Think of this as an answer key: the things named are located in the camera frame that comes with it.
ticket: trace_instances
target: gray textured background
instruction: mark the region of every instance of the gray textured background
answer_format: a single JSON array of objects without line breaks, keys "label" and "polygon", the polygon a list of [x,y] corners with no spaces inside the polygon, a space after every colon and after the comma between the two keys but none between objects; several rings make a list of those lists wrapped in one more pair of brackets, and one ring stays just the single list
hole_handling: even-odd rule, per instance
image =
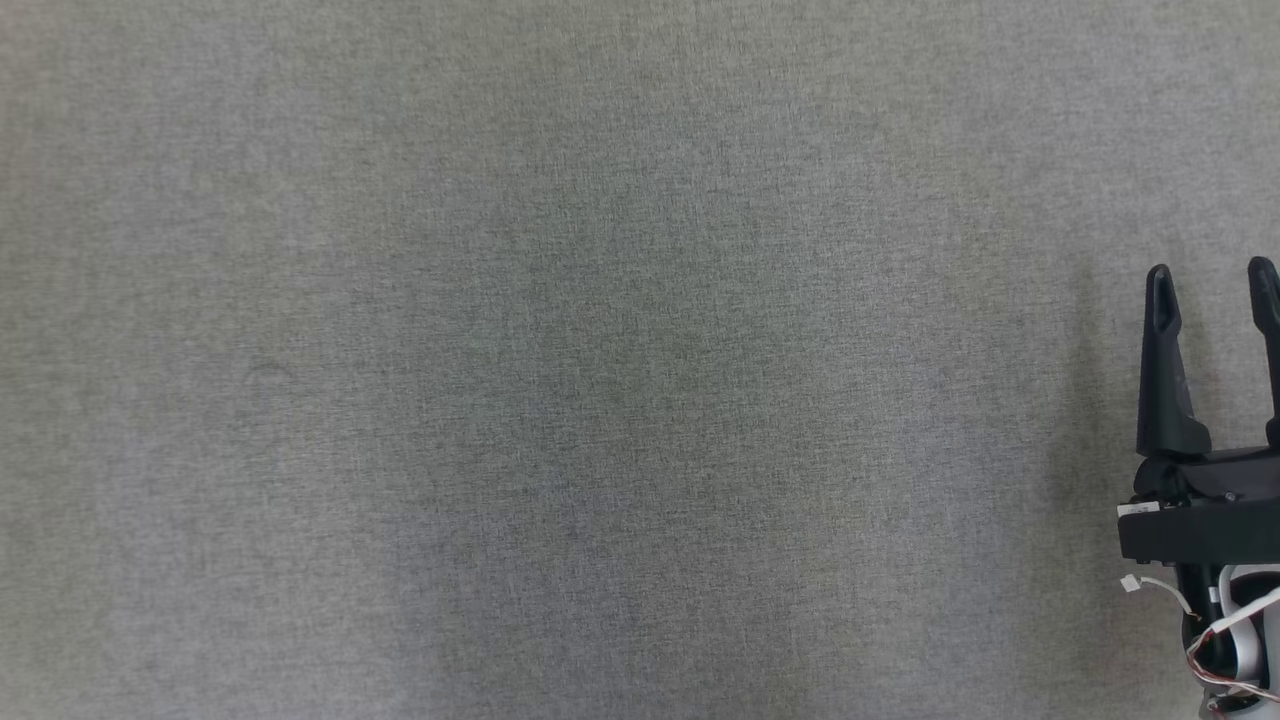
[{"label": "gray textured background", "polygon": [[1272,3],[8,0],[0,717],[1190,716]]}]

